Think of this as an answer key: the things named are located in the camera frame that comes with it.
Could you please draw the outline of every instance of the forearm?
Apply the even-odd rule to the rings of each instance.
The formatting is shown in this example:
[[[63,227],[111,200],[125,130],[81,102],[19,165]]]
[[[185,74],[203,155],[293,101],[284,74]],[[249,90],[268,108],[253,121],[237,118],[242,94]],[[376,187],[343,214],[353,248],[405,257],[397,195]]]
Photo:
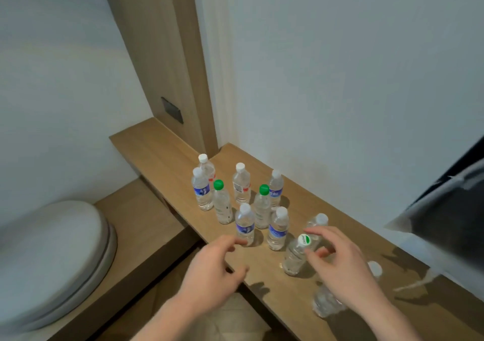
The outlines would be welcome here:
[[[197,318],[193,309],[175,295],[166,301],[132,341],[175,341]]]
[[[393,304],[385,300],[360,313],[378,341],[421,341],[408,319]]]

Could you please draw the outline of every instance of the wooden shelf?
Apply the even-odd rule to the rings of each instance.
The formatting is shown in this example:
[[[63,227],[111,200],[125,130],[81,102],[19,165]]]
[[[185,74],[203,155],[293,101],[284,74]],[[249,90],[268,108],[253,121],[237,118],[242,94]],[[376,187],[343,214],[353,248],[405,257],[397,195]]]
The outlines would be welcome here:
[[[5,339],[86,340],[199,240],[141,179],[95,206],[114,225],[118,235],[118,249],[106,277],[81,305],[63,318],[39,330]]]
[[[203,212],[198,208],[190,185],[198,153],[158,120],[148,119],[111,140],[206,242],[221,234],[235,233],[234,223],[221,225],[213,209]],[[251,173],[252,190],[267,183],[271,173],[270,167],[231,144],[222,147],[211,161],[217,178],[226,183],[234,207],[239,205],[233,199],[230,182],[236,163],[244,162]],[[425,287],[394,293],[393,289],[420,279],[428,267],[287,178],[282,203],[288,207],[292,236],[302,232],[310,217],[323,212],[330,224],[354,240],[369,260],[377,261],[383,267],[380,284],[385,294],[424,339],[484,339],[484,303],[472,294],[444,277]],[[350,311],[328,321],[318,318],[311,306],[320,283],[314,271],[307,266],[301,276],[287,276],[280,267],[284,253],[270,250],[266,237],[267,230],[257,230],[259,244],[228,253],[227,265],[250,265],[246,285],[296,337],[303,341],[374,339],[365,323]]]

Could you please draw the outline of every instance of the toilet lid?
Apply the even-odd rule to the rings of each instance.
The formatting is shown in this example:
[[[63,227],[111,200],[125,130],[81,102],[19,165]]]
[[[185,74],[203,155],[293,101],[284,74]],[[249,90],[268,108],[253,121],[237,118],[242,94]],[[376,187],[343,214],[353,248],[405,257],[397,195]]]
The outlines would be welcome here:
[[[42,317],[77,291],[107,245],[91,204],[64,201],[0,227],[0,329]]]

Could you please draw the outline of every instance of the plastic bottle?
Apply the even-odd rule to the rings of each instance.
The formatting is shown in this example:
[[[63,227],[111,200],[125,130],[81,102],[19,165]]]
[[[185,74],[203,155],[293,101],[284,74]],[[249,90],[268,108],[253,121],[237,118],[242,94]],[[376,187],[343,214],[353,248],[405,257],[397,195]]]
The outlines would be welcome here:
[[[290,276],[296,276],[306,262],[304,250],[311,247],[311,238],[308,234],[301,234],[292,240],[286,249],[286,259],[282,264],[284,272]]]
[[[379,281],[380,276],[383,273],[381,266],[375,261],[368,262],[368,266],[370,267],[370,271],[375,280]],[[319,317],[326,318],[331,314],[339,313],[345,309],[346,305],[336,299],[325,284],[322,284],[318,291],[316,291],[313,300],[313,311]]]
[[[201,167],[193,169],[192,186],[197,197],[198,205],[203,211],[208,211],[214,206],[209,178],[203,173]]]
[[[257,193],[254,199],[254,214],[256,214],[256,227],[258,229],[266,229],[269,227],[270,216],[272,214],[270,197],[269,197],[269,186],[263,184],[259,188],[259,193]]]
[[[269,244],[270,249],[280,250],[284,246],[287,229],[289,229],[287,208],[278,207],[270,219],[269,235],[267,236],[267,244]]]
[[[210,189],[213,190],[215,181],[215,167],[206,154],[198,155],[198,160],[200,162],[198,166],[202,168],[203,173],[205,173],[205,175],[207,175],[209,178]]]
[[[245,170],[244,163],[237,163],[237,171],[233,177],[234,196],[238,203],[250,201],[250,173]]]
[[[317,214],[310,221],[307,222],[306,228],[312,228],[314,226],[328,226],[328,216],[324,214]],[[316,234],[309,234],[311,237],[311,250],[315,250],[319,243],[323,240],[323,237]]]
[[[279,206],[283,187],[284,179],[282,179],[281,172],[279,170],[273,170],[272,177],[269,181],[270,200],[272,202],[272,207]]]
[[[224,182],[220,179],[214,181],[214,207],[217,214],[218,222],[221,224],[228,224],[233,220],[232,204],[230,203],[230,196],[226,189],[224,189]]]
[[[235,214],[235,224],[237,227],[237,236],[242,239],[247,239],[247,246],[250,246],[254,241],[254,226],[255,217],[250,209],[250,204],[242,203],[240,210]]]

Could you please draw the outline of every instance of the toilet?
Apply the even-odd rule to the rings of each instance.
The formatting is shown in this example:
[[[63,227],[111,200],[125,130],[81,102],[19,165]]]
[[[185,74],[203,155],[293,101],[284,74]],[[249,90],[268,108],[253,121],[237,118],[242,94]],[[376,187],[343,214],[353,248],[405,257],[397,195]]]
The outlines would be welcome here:
[[[0,227],[0,334],[46,326],[109,270],[116,231],[93,205],[63,201]]]

